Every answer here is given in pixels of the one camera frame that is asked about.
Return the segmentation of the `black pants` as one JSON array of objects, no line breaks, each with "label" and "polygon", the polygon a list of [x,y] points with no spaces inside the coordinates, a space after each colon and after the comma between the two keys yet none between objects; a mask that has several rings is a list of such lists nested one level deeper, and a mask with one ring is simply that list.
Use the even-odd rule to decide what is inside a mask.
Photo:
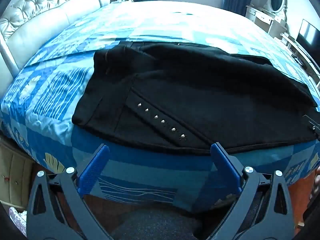
[{"label": "black pants", "polygon": [[307,85],[260,56],[200,44],[121,42],[95,52],[72,122],[127,147],[207,155],[317,139]]}]

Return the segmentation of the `white oval vanity mirror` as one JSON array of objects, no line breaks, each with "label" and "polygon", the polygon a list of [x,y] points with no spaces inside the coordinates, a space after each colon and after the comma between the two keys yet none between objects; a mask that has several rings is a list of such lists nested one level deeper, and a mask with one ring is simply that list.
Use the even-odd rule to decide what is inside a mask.
[{"label": "white oval vanity mirror", "polygon": [[287,0],[267,0],[264,8],[274,14],[286,9]]}]

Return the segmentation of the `white tv shelf unit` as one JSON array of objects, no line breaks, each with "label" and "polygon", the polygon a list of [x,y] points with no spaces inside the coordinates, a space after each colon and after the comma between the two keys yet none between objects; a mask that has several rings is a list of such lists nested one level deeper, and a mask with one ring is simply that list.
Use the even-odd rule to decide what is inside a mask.
[{"label": "white tv shelf unit", "polygon": [[292,53],[298,58],[303,66],[303,69],[311,77],[316,84],[316,88],[319,90],[319,65],[309,55],[309,53],[298,43],[296,40],[290,37],[287,33],[281,33],[282,41],[285,42],[286,46]]}]

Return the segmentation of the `black flat television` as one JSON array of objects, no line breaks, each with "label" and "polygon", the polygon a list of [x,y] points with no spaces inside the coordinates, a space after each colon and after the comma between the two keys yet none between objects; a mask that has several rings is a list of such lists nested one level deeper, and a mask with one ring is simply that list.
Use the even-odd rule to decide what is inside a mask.
[{"label": "black flat television", "polygon": [[296,41],[319,66],[320,32],[305,19],[302,20]]}]

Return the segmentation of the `blue patterned bedspread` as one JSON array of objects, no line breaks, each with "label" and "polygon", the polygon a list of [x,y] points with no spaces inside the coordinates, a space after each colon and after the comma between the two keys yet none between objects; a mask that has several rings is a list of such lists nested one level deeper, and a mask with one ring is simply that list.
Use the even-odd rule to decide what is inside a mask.
[{"label": "blue patterned bedspread", "polygon": [[1,16],[17,66],[1,131],[54,173],[109,153],[93,194],[187,211],[235,191],[210,150],[291,185],[319,167],[319,91],[291,52],[244,16],[201,4],[111,3],[90,10],[21,0]]}]

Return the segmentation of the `white dressing table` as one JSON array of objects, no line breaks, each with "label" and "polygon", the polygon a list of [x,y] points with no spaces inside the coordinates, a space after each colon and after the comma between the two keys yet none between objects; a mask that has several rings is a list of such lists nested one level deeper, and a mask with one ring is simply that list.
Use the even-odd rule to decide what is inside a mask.
[{"label": "white dressing table", "polygon": [[263,29],[272,38],[281,39],[281,35],[287,32],[286,22],[264,9],[247,5],[245,17]]}]

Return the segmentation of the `beige bedside cabinet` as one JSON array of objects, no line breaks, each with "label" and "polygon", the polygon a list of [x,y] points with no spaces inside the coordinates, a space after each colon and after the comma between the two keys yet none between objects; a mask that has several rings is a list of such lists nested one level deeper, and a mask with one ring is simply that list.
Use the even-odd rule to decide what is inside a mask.
[{"label": "beige bedside cabinet", "polygon": [[1,137],[1,203],[25,210],[33,159]]}]

